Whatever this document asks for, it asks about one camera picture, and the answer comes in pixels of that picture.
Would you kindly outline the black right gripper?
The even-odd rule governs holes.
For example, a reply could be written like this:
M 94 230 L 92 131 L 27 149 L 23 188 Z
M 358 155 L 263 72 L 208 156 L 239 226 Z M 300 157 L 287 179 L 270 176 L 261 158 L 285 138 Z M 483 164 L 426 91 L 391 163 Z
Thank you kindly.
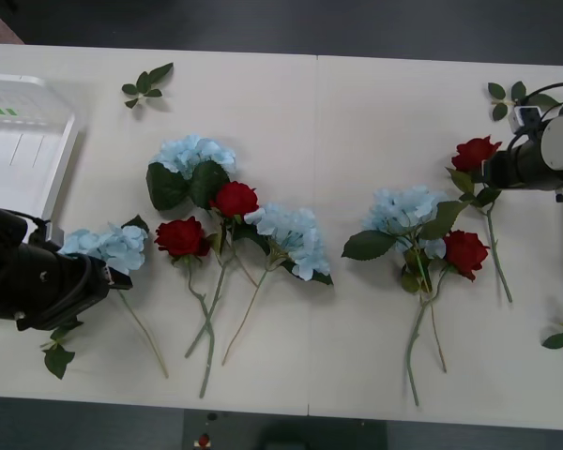
M 498 189 L 540 189 L 544 162 L 538 142 L 497 151 L 485 161 L 485 183 Z

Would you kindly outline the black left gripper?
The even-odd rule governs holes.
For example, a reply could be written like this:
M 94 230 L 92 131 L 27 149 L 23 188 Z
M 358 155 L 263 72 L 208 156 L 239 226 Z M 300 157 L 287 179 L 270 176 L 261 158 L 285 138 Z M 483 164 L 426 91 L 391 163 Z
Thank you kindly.
M 106 265 L 105 262 L 87 255 L 74 253 L 71 257 L 60 255 L 62 262 L 73 264 L 72 281 L 60 288 L 56 299 L 39 312 L 16 319 L 19 331 L 27 329 L 53 330 L 71 323 L 79 313 L 102 300 L 109 290 L 130 290 L 129 275 Z

